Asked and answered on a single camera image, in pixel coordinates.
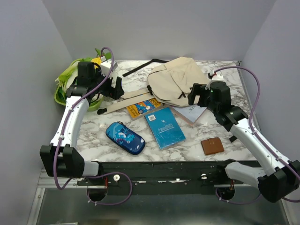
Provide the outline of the white flower cover book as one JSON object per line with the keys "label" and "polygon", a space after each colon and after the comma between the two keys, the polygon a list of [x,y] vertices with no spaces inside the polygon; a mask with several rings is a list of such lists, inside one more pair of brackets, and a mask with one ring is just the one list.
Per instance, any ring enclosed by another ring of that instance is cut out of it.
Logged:
{"label": "white flower cover book", "polygon": [[206,110],[205,107],[200,107],[198,105],[189,105],[186,107],[170,106],[170,109],[173,113],[190,125],[194,125]]}

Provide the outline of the beige canvas student bag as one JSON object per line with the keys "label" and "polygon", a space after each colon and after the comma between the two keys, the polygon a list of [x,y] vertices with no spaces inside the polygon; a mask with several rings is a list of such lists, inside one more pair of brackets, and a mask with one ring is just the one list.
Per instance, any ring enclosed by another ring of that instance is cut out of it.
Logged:
{"label": "beige canvas student bag", "polygon": [[97,114],[105,115],[152,98],[163,104],[185,107],[190,105],[188,95],[195,83],[207,86],[209,79],[192,58],[179,57],[153,68],[147,88],[124,93],[122,101],[99,109]]}

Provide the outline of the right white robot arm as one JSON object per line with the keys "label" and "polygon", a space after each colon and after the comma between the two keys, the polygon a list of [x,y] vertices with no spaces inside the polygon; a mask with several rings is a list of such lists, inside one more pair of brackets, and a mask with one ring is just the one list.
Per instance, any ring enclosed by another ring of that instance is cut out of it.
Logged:
{"label": "right white robot arm", "polygon": [[216,121],[239,139],[256,158],[261,168],[253,168],[239,162],[231,162],[216,171],[218,182],[225,184],[239,180],[257,188],[271,203],[283,199],[300,186],[300,162],[291,161],[276,150],[261,134],[251,127],[248,115],[238,106],[232,105],[230,88],[225,82],[213,82],[206,87],[195,83],[188,94],[189,104],[206,107]]}

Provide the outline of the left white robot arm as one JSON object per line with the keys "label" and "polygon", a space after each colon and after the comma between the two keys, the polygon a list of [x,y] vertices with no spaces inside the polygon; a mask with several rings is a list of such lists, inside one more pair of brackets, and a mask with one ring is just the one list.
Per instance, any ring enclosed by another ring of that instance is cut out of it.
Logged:
{"label": "left white robot arm", "polygon": [[118,99],[124,91],[121,79],[112,86],[107,74],[117,67],[117,63],[106,60],[100,64],[82,61],[77,64],[77,77],[66,92],[66,107],[59,128],[49,145],[40,148],[40,157],[50,177],[88,177],[93,185],[103,182],[104,174],[99,163],[86,161],[76,150],[80,126],[92,99],[101,94]]}

